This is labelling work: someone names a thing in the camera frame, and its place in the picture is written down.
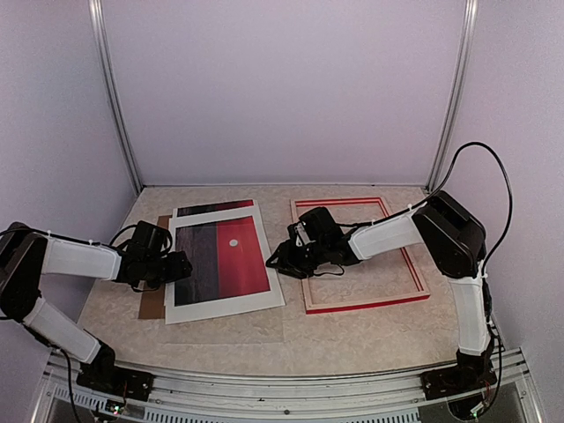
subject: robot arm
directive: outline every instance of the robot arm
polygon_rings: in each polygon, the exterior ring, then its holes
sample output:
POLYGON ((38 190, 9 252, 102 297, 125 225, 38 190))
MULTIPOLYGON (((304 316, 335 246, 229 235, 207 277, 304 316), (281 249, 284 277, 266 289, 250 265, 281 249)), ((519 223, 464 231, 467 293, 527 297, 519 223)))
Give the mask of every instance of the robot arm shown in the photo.
POLYGON ((490 356, 494 342, 488 327, 490 297, 483 282, 486 255, 484 227, 444 191, 421 206, 380 221, 341 226, 324 207, 300 216, 288 227, 266 265, 294 278, 315 276, 323 263, 348 266, 392 249, 424 242, 439 271, 452 287, 459 326, 457 366, 423 374, 427 398, 494 384, 490 356))
POLYGON ((147 222, 124 244, 111 248, 89 241, 69 241, 38 234, 13 223, 0 240, 0 309, 22 323, 45 345, 55 345, 81 362, 77 383, 88 388, 146 400, 152 376, 115 366, 115 352, 74 323, 41 296, 41 274, 86 276, 127 283, 134 289, 141 280, 156 289, 190 275, 183 252, 164 249, 170 234, 147 222))

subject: back wall panel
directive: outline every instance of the back wall panel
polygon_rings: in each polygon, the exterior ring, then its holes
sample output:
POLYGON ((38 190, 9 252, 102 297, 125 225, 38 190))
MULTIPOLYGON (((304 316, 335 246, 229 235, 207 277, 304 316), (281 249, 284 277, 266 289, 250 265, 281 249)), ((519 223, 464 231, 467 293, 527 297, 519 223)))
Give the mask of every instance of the back wall panel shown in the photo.
POLYGON ((424 184, 464 0, 105 2, 145 184, 424 184))

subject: vertical metal post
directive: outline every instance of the vertical metal post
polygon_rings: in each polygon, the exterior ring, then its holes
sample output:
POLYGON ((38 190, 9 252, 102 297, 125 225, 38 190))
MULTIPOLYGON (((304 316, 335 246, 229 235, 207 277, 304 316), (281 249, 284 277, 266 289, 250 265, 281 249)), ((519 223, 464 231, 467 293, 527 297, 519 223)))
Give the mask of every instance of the vertical metal post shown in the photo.
POLYGON ((104 26, 102 2, 101 0, 88 1, 90 5, 90 18, 92 20, 98 53, 100 54, 100 62, 104 73, 104 82, 108 92, 109 104, 112 109, 120 148, 122 150, 133 189, 135 190, 136 195, 139 195, 143 189, 143 183, 137 169, 137 162, 135 161, 135 155, 133 154, 133 149, 131 148, 130 139, 128 137, 127 130, 125 129, 122 108, 120 107, 120 102, 117 96, 114 72, 112 72, 112 62, 109 55, 108 37, 106 36, 106 27, 104 26))
POLYGON ((462 97, 464 87, 464 76, 466 67, 470 59, 470 51, 472 38, 474 35, 474 26, 476 23, 476 15, 478 13, 478 0, 466 0, 466 10, 464 13, 464 24, 462 29, 462 38, 460 40, 460 49, 458 50, 458 59, 456 61, 455 79, 450 92, 449 107, 442 125, 441 141, 439 148, 434 156, 433 168, 427 181, 427 190, 433 191, 439 182, 441 176, 442 165, 449 149, 450 139, 452 138, 452 130, 455 126, 456 113, 458 105, 462 97))

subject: brown cardboard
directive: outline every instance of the brown cardboard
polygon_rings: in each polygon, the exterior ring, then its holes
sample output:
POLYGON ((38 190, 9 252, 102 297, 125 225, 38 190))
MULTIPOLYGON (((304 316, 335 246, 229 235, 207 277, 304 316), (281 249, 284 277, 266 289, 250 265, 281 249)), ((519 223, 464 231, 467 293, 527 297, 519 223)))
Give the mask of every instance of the brown cardboard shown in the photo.
MULTIPOLYGON (((159 216, 157 226, 168 229, 169 216, 159 216)), ((139 305, 138 319, 164 319, 165 318, 165 286, 161 286, 156 291, 141 294, 141 304, 139 305)))

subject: wall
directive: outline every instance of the wall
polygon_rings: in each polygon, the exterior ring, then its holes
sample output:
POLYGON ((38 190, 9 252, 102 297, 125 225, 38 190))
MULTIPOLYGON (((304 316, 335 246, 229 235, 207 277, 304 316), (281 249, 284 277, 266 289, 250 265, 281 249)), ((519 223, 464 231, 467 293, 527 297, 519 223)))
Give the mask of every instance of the wall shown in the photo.
POLYGON ((464 4, 105 2, 145 183, 424 185, 464 4))
MULTIPOLYGON (((20 220, 109 241, 130 208, 96 55, 86 1, 0 3, 0 228, 20 220)), ((90 287, 78 278, 41 283, 74 318, 90 287)), ((19 423, 48 350, 3 322, 0 357, 0 420, 19 423)))
MULTIPOLYGON (((490 144, 508 170, 515 218, 489 264, 495 317, 522 346, 548 421, 564 403, 564 3, 480 2, 471 63, 454 133, 455 149, 490 144)), ((464 152, 448 191, 489 230, 504 225, 507 195, 486 152, 464 152)))

